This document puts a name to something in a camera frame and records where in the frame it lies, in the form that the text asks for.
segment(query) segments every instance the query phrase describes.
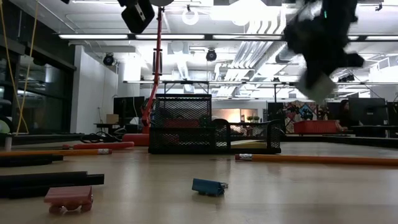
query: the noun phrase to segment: wooden floor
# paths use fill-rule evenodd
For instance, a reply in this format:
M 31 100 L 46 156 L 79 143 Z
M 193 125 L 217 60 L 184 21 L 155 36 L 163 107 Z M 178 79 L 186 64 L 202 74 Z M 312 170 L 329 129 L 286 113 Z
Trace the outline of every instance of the wooden floor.
M 285 143 L 284 154 L 398 157 L 398 151 L 328 143 Z M 87 170 L 105 174 L 88 213 L 50 215 L 43 198 L 0 199 L 4 224 L 396 224 L 398 170 L 391 167 L 235 162 L 233 156 L 158 156 L 145 150 L 66 157 L 0 175 Z M 201 196 L 192 179 L 229 183 Z

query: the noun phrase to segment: ceiling light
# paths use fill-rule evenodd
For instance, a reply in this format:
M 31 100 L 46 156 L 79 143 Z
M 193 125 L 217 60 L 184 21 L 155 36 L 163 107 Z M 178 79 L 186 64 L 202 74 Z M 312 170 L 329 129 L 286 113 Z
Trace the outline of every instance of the ceiling light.
M 88 3 L 88 4 L 119 4 L 117 1 L 95 1 L 95 0 L 73 0 L 73 3 Z
M 398 35 L 391 35 L 391 36 L 379 36 L 379 35 L 374 35 L 374 36 L 368 36 L 366 40 L 390 40 L 390 41 L 397 41 L 398 40 Z
M 145 34 L 139 34 L 136 35 L 136 39 L 149 39 L 149 40 L 155 40 L 157 38 L 157 35 L 150 34 L 150 35 L 145 35 Z M 205 35 L 200 35 L 200 34 L 162 34 L 162 40 L 203 40 L 205 38 Z
M 190 19 L 187 18 L 188 12 L 193 13 L 193 17 Z M 199 13 L 198 13 L 198 11 L 196 11 L 194 9 L 188 10 L 188 8 L 185 8 L 184 11 L 182 12 L 181 19 L 186 25 L 192 26 L 192 25 L 195 25 L 199 21 Z
M 349 40 L 356 40 L 359 38 L 359 36 L 348 36 Z
M 213 6 L 210 17 L 215 21 L 234 21 L 243 26 L 249 21 L 269 21 L 277 16 L 278 9 L 266 6 L 261 0 L 238 0 L 229 6 Z
M 241 34 L 241 35 L 213 35 L 213 38 L 216 40 L 267 40 L 267 41 L 278 41 L 282 40 L 282 35 L 248 35 L 248 34 Z
M 127 34 L 60 34 L 58 35 L 61 39 L 67 40 L 100 40 L 100 39 L 128 39 Z

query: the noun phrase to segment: black cable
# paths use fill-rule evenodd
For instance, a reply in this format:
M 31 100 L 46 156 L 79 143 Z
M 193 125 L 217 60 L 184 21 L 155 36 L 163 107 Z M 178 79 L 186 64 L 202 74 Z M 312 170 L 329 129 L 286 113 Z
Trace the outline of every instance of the black cable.
M 121 142 L 122 136 L 123 133 L 112 135 L 103 131 L 98 131 L 97 133 L 83 135 L 80 138 L 80 141 L 83 143 Z

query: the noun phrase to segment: security camera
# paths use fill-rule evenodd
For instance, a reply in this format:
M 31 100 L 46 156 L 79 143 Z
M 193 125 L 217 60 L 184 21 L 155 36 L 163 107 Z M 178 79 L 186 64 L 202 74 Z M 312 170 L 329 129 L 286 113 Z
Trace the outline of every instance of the security camera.
M 106 66 L 112 66 L 116 63 L 113 53 L 106 53 L 104 60 L 102 61 Z
M 217 59 L 216 51 L 214 49 L 209 49 L 209 51 L 207 51 L 207 54 L 206 54 L 206 59 L 209 62 L 215 61 Z

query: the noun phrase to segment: computer monitor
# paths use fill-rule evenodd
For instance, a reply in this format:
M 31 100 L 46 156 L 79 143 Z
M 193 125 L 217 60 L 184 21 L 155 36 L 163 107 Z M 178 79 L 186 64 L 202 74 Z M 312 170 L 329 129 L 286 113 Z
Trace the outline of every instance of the computer monitor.
M 383 125 L 388 119 L 384 98 L 350 98 L 349 111 L 352 120 L 364 125 Z
M 115 97 L 113 99 L 113 113 L 119 115 L 121 126 L 129 123 L 135 117 L 142 117 L 141 106 L 144 104 L 144 100 L 143 96 Z

